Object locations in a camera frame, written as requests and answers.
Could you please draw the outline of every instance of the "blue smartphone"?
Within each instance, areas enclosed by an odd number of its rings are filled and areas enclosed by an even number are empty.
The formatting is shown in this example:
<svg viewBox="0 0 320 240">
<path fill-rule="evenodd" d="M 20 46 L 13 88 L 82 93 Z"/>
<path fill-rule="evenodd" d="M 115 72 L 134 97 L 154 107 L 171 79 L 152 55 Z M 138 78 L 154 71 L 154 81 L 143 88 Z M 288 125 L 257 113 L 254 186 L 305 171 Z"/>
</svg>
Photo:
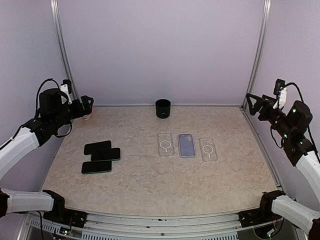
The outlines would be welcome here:
<svg viewBox="0 0 320 240">
<path fill-rule="evenodd" d="M 194 158 L 196 156 L 194 139 L 191 134 L 180 134 L 178 142 L 181 158 Z"/>
</svg>

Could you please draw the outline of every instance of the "black cable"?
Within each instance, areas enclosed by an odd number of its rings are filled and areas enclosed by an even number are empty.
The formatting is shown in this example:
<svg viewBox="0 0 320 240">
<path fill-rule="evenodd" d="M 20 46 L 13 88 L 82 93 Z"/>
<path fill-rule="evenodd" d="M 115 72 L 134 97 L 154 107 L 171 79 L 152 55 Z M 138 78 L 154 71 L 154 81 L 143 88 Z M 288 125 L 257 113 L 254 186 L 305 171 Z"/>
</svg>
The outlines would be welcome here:
<svg viewBox="0 0 320 240">
<path fill-rule="evenodd" d="M 282 144 L 281 144 L 281 146 L 278 145 L 277 140 L 275 139 L 275 137 L 274 137 L 274 135 L 273 135 L 273 133 L 272 133 L 272 130 L 273 130 L 273 129 L 272 129 L 272 126 L 270 126 L 271 137 L 272 137 L 273 141 L 275 142 L 275 145 L 276 145 L 278 148 L 282 149 L 282 148 L 283 148 Z"/>
<path fill-rule="evenodd" d="M 65 134 L 65 135 L 55 135 L 55 137 L 56 137 L 57 139 L 64 138 L 64 137 L 68 136 L 68 135 L 71 133 L 71 131 L 72 131 L 72 122 L 70 121 L 69 124 L 70 124 L 70 130 L 69 130 L 69 132 L 68 132 L 67 134 Z"/>
<path fill-rule="evenodd" d="M 40 211 L 37 211 L 40 215 L 40 229 L 41 229 L 41 236 L 42 236 L 42 240 L 45 240 L 45 237 L 44 237 L 44 229 L 43 229 L 43 225 L 42 225 L 42 215 L 41 215 L 41 212 Z"/>
<path fill-rule="evenodd" d="M 302 97 L 302 94 L 301 94 L 301 91 L 300 91 L 300 88 L 298 87 L 297 84 L 295 84 L 294 82 L 289 82 L 288 84 L 286 84 L 284 87 L 288 87 L 288 86 L 295 86 L 295 88 L 297 89 L 298 93 L 299 93 L 299 96 L 300 96 L 300 99 L 301 99 L 301 102 L 305 103 L 304 102 L 304 98 Z M 319 158 L 319 155 L 318 155 L 318 149 L 316 147 L 316 143 L 315 143 L 315 140 L 314 138 L 312 137 L 312 134 L 311 134 L 311 130 L 310 130 L 310 126 L 307 127 L 307 130 L 308 130 L 308 133 L 309 133 L 309 136 L 310 136 L 310 140 L 311 140 L 311 143 L 313 145 L 313 150 L 315 152 L 315 156 L 316 158 L 318 159 L 319 163 L 320 163 L 320 158 Z"/>
<path fill-rule="evenodd" d="M 36 119 L 37 117 L 39 117 L 39 111 L 38 111 L 38 98 L 39 98 L 39 93 L 41 88 L 45 85 L 45 83 L 47 82 L 54 82 L 57 86 L 57 88 L 59 88 L 59 84 L 56 82 L 56 80 L 53 80 L 52 78 L 48 78 L 47 80 L 44 80 L 43 83 L 41 83 L 38 91 L 36 92 L 36 99 L 35 99 L 35 114 L 34 114 L 34 118 Z"/>
<path fill-rule="evenodd" d="M 297 84 L 295 84 L 294 82 L 289 82 L 288 84 L 286 84 L 284 87 L 289 87 L 289 86 L 295 86 L 295 88 L 298 90 L 298 93 L 299 93 L 299 96 L 300 96 L 300 99 L 301 99 L 301 102 L 304 103 L 304 98 L 302 97 L 302 94 L 301 94 L 301 91 L 300 91 L 300 88 L 298 87 Z"/>
<path fill-rule="evenodd" d="M 281 226 L 279 227 L 279 229 L 276 230 L 276 232 L 274 234 L 271 235 L 271 237 L 273 238 L 274 236 L 276 236 L 278 233 L 280 233 L 280 230 L 282 229 L 283 225 L 284 225 L 285 219 L 283 218 Z"/>
<path fill-rule="evenodd" d="M 15 137 L 18 135 L 20 129 L 21 129 L 23 126 L 24 126 L 24 125 L 19 126 L 18 130 L 15 132 L 15 134 L 13 135 L 13 137 L 12 137 L 11 139 L 9 139 L 5 144 L 3 144 L 3 145 L 0 147 L 0 151 L 1 151 L 5 146 L 7 146 L 9 143 L 11 143 L 13 139 L 15 139 Z"/>
</svg>

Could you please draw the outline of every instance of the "purple backdrop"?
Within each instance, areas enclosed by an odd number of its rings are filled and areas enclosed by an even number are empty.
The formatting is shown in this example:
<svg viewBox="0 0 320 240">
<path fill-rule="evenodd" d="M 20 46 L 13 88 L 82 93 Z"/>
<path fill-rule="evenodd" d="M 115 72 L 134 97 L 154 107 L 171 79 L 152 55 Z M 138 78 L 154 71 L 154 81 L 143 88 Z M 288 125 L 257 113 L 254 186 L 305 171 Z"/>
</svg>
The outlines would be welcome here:
<svg viewBox="0 0 320 240">
<path fill-rule="evenodd" d="M 242 104 L 263 0 L 60 1 L 80 94 L 96 105 Z"/>
</svg>

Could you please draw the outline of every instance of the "clear phone case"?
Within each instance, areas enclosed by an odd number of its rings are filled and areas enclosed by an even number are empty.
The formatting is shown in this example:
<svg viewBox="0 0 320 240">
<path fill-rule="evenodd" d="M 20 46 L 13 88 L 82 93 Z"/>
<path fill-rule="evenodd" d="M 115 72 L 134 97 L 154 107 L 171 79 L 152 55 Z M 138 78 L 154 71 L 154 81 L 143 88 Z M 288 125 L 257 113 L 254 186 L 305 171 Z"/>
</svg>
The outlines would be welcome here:
<svg viewBox="0 0 320 240">
<path fill-rule="evenodd" d="M 218 161 L 216 147 L 211 137 L 200 138 L 199 145 L 200 145 L 202 160 L 204 162 Z"/>
<path fill-rule="evenodd" d="M 160 157 L 175 155 L 174 143 L 170 133 L 159 133 L 157 135 L 157 141 Z"/>
</svg>

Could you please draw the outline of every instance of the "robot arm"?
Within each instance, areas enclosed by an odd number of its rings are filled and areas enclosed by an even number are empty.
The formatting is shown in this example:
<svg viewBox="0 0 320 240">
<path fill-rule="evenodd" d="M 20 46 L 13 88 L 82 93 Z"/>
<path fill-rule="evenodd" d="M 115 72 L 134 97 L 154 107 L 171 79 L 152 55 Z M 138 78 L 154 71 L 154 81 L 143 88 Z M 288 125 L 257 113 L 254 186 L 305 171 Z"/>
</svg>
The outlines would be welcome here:
<svg viewBox="0 0 320 240">
<path fill-rule="evenodd" d="M 304 136 L 313 116 L 303 101 L 295 101 L 287 115 L 282 112 L 287 97 L 286 86 L 285 81 L 276 81 L 274 94 L 277 99 L 248 93 L 249 111 L 252 116 L 259 112 L 258 119 L 270 122 L 271 128 L 280 134 L 281 147 L 288 159 L 304 175 L 320 202 L 319 156 L 314 142 Z M 243 211 L 239 215 L 240 219 L 250 219 L 251 222 L 270 221 L 282 216 L 303 230 L 310 240 L 320 236 L 320 212 L 290 199 L 283 191 L 264 193 L 258 209 Z"/>
<path fill-rule="evenodd" d="M 71 100 L 71 81 L 64 80 L 59 88 L 45 90 L 39 95 L 39 109 L 34 118 L 23 124 L 18 132 L 0 146 L 0 180 L 24 156 L 45 144 L 58 129 L 92 112 L 94 100 L 88 96 Z M 64 201 L 54 192 L 25 192 L 0 189 L 0 218 L 10 213 L 52 211 L 55 203 Z"/>
</svg>

